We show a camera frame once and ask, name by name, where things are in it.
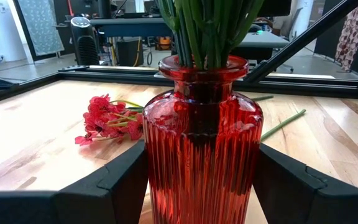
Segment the wood grain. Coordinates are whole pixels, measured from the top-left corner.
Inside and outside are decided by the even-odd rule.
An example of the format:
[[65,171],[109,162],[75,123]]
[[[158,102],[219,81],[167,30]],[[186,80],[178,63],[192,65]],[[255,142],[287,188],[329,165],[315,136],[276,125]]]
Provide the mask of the wood grain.
[[[59,190],[135,144],[74,145],[88,100],[109,93],[145,105],[169,87],[59,81],[0,101],[0,190]],[[244,93],[249,97],[262,93]],[[297,111],[305,116],[264,143],[358,187],[358,100],[275,95],[261,101],[265,133]],[[139,223],[152,223],[149,190]],[[267,223],[252,191],[246,223]]]

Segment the vase rim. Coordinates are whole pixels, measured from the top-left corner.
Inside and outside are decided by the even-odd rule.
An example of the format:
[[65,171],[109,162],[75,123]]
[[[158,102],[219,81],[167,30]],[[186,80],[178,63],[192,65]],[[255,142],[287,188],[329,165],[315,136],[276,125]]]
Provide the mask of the vase rim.
[[184,82],[232,82],[247,75],[248,61],[229,55],[227,66],[214,70],[187,68],[179,64],[179,56],[171,55],[158,63],[160,72],[167,78]]

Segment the red glass vase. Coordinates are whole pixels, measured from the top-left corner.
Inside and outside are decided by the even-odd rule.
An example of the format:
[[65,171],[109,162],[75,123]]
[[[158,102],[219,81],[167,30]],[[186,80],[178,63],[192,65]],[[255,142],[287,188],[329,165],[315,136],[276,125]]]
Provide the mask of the red glass vase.
[[159,67],[175,89],[144,108],[154,223],[243,224],[263,123],[259,105],[232,91],[247,61],[200,71],[174,55]]

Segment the curtain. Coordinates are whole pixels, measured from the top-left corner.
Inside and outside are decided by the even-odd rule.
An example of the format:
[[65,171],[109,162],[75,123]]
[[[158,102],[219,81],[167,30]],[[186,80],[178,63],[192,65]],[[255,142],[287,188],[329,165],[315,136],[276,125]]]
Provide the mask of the curtain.
[[18,0],[37,56],[63,51],[53,0]]
[[358,7],[351,11],[345,20],[342,34],[336,47],[335,59],[342,63],[342,69],[350,72],[358,49]]

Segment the tower fan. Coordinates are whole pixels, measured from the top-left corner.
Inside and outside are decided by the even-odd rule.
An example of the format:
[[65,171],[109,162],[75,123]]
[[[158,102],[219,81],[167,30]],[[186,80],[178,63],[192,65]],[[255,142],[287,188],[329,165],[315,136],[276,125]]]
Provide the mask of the tower fan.
[[90,21],[85,17],[71,19],[71,31],[78,65],[99,65],[96,40]]

